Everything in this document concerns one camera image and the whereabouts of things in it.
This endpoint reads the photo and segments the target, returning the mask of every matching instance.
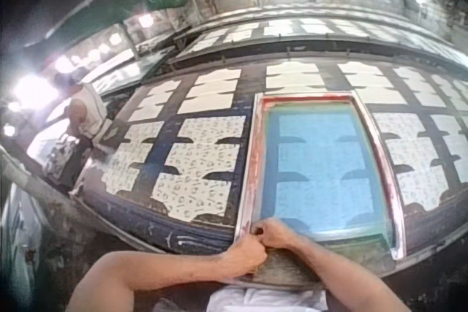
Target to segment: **dark hair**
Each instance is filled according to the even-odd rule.
[[[77,83],[73,79],[70,73],[57,73],[53,78],[53,84],[59,89],[69,89],[75,86]]]

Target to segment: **white shirt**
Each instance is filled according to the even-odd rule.
[[[107,110],[101,97],[92,85],[84,83],[83,88],[76,94],[73,94],[71,100],[80,100],[86,106],[86,119],[80,125],[79,131],[85,137],[92,139],[101,130],[107,115]]]
[[[210,297],[206,312],[318,312],[327,309],[325,292],[286,292],[227,286]]]

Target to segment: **worker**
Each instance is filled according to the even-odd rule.
[[[136,291],[239,277],[255,271],[266,260],[265,247],[291,250],[320,277],[333,298],[349,311],[409,310],[377,276],[294,233],[279,219],[258,222],[254,225],[254,233],[243,236],[226,252],[213,256],[126,251],[106,254],[78,284],[67,312],[129,312],[133,311]],[[313,305],[308,305],[304,294],[306,292],[228,286],[211,296],[207,312],[317,311]]]
[[[76,138],[89,138],[97,145],[110,125],[107,110],[99,94],[88,83],[76,83],[71,75],[58,73],[52,85],[64,99],[70,98],[62,118],[69,119],[67,134]]]

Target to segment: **screen printing frame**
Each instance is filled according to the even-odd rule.
[[[393,245],[390,248],[390,252],[393,259],[403,259],[406,256],[404,216],[395,175],[393,174],[391,162],[386,155],[377,126],[365,104],[354,91],[271,95],[260,93],[255,95],[249,135],[249,149],[234,239],[237,240],[240,236],[250,232],[255,208],[258,208],[261,202],[262,182],[258,180],[263,179],[265,168],[265,117],[267,116],[266,112],[269,105],[278,102],[343,102],[351,104],[355,108],[371,146],[372,156],[377,165],[386,206],[393,227]],[[351,231],[355,231],[356,236],[359,236],[361,232],[360,229],[346,229],[346,231],[348,234]],[[336,235],[319,238],[320,241],[337,239],[339,238]]]

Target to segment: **forearm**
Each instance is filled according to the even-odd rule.
[[[129,289],[155,290],[193,281],[226,278],[222,255],[183,256],[122,251],[111,254],[107,269]]]
[[[133,311],[134,292],[225,278],[222,255],[176,256],[122,251],[102,257],[78,284],[67,312]]]
[[[382,280],[346,257],[299,236],[289,249],[307,263],[335,298],[351,311],[408,311]]]

